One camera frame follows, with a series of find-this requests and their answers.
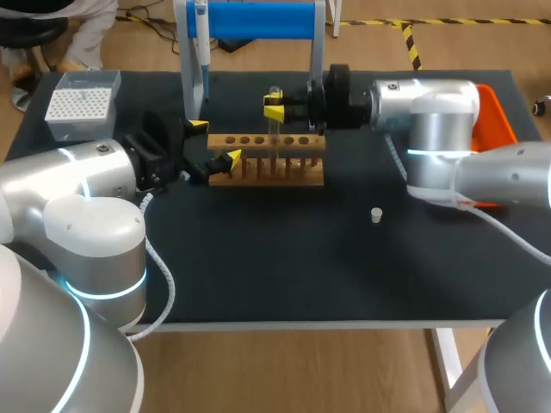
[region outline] blue cylinder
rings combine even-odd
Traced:
[[[188,37],[197,37],[195,4],[187,2]],[[209,2],[208,26],[214,39],[312,40],[314,3]]]

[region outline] wooden test tube rack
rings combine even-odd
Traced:
[[[212,134],[208,135],[207,148],[214,151],[215,157],[221,152],[242,151],[232,173],[211,176],[208,179],[211,186],[303,187],[324,184],[321,157],[325,152],[325,136]]]

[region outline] black table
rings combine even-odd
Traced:
[[[354,72],[352,83],[365,88],[376,78],[412,76]],[[518,139],[540,139],[508,71],[415,76],[490,84]],[[43,119],[58,80],[51,74],[40,83],[9,159],[56,146]],[[302,73],[213,73],[202,117],[211,121],[212,133],[266,133],[263,94],[273,85],[297,89],[305,81]],[[115,102],[119,139],[138,127],[149,108],[183,111],[180,75],[124,72]],[[326,137],[323,188],[197,188],[179,182],[152,201],[147,234],[176,280],[168,328],[491,324],[487,320],[509,317],[551,287],[549,268],[488,224],[411,198],[382,136],[365,129]],[[191,141],[188,155],[206,159],[206,137]],[[384,214],[373,225],[370,210],[377,206]],[[512,207],[499,218],[551,250],[549,211]],[[44,266],[21,245],[15,250]],[[143,323],[157,317],[166,299],[162,275],[153,262],[147,265]]]

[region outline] person's leg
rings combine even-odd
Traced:
[[[28,62],[27,52],[23,49],[2,48],[2,63],[9,70],[9,77],[17,82],[33,74],[33,68]]]
[[[94,3],[86,15],[75,16],[84,21],[75,33],[72,43],[63,61],[58,65],[60,71],[101,69],[101,44],[103,37],[115,22],[117,0],[87,0]]]

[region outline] black cable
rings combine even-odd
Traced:
[[[164,0],[157,0],[156,2],[153,2],[153,3],[149,3],[149,4],[141,4],[141,5],[138,5],[138,6],[132,6],[132,7],[129,7],[127,9],[121,9],[121,8],[118,8],[117,10],[120,10],[120,11],[132,11],[132,10],[136,10],[136,9],[147,9],[148,7],[151,7],[151,6],[155,6],[157,4],[160,4],[162,3]]]
[[[164,19],[152,19],[150,16],[149,16],[149,9],[148,7],[151,7],[155,4],[159,4],[159,3],[162,3],[164,0],[157,0],[156,2],[153,2],[153,3],[149,3],[149,4],[144,4],[144,5],[137,5],[137,6],[133,6],[129,9],[118,9],[118,10],[125,10],[126,13],[125,13],[125,16],[126,17],[133,17],[134,19],[138,19],[141,23],[143,23],[144,25],[146,25],[147,27],[153,29],[155,31],[155,33],[161,38],[161,39],[164,39],[164,40],[168,40],[170,42],[170,50],[176,54],[176,55],[180,55],[180,52],[177,51],[175,48],[174,48],[174,45],[178,42],[177,38],[176,38],[176,31],[172,31],[170,28],[167,28],[165,26],[165,24],[170,24],[169,22],[167,22],[166,20]],[[142,17],[139,17],[138,15],[135,15],[133,13],[133,11],[138,11],[138,10],[144,10],[145,11],[145,16],[146,16],[146,19],[142,18]],[[159,31],[159,29],[157,29],[154,24],[158,24],[159,28],[160,29],[163,29],[165,30],[166,32],[168,32],[170,34],[170,37],[169,36],[166,36],[165,34],[161,33]],[[216,40],[211,40],[210,44],[212,45]],[[211,47],[210,50],[215,50],[218,48],[218,44],[215,46],[215,47]]]

